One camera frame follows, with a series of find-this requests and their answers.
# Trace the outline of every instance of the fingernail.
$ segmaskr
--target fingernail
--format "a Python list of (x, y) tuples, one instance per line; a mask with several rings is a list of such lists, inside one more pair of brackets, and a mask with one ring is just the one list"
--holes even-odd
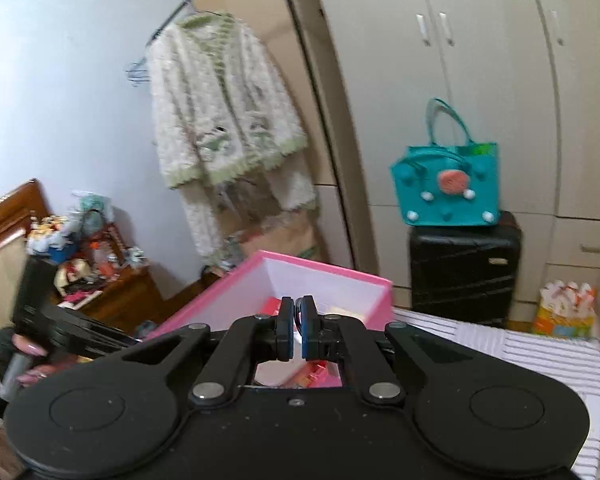
[(39, 356), (45, 356), (46, 350), (42, 346), (33, 343), (27, 343), (27, 353)]
[(34, 375), (22, 374), (18, 377), (18, 382), (23, 386), (29, 386), (30, 384), (37, 383), (40, 379)]
[(24, 372), (22, 376), (35, 377), (36, 379), (44, 379), (45, 377), (48, 377), (48, 374), (44, 373), (39, 368), (33, 368)]

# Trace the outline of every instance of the striped cloth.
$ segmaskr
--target striped cloth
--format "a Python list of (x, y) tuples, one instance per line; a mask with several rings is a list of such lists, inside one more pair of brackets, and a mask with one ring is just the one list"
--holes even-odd
[(525, 334), (397, 308), (394, 314), (395, 319), (552, 377), (574, 390), (589, 410), (590, 428), (571, 469), (583, 480), (596, 479), (600, 463), (600, 345), (597, 341)]

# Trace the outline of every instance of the black round base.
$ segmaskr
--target black round base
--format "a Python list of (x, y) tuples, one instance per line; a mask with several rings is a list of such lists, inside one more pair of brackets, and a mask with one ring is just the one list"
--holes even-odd
[(178, 409), (164, 379), (134, 362), (95, 364), (49, 377), (7, 408), (11, 444), (32, 468), (73, 480), (112, 476), (173, 432)]
[(580, 398), (548, 377), (445, 374), (421, 391), (414, 418), (431, 447), (480, 474), (544, 474), (573, 461), (589, 427)]

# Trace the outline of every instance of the black suitcase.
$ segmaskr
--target black suitcase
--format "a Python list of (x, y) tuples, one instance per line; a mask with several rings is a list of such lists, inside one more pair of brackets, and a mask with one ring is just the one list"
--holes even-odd
[(516, 286), (522, 231), (503, 211), (494, 227), (414, 227), (411, 307), (502, 327)]

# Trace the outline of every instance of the white cardigan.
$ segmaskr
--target white cardigan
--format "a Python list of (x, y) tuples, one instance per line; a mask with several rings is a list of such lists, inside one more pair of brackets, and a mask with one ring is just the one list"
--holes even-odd
[(160, 170), (182, 201), (196, 249), (224, 240), (213, 186), (261, 170), (280, 206), (315, 203), (298, 115), (253, 31), (230, 14), (169, 25), (148, 49)]

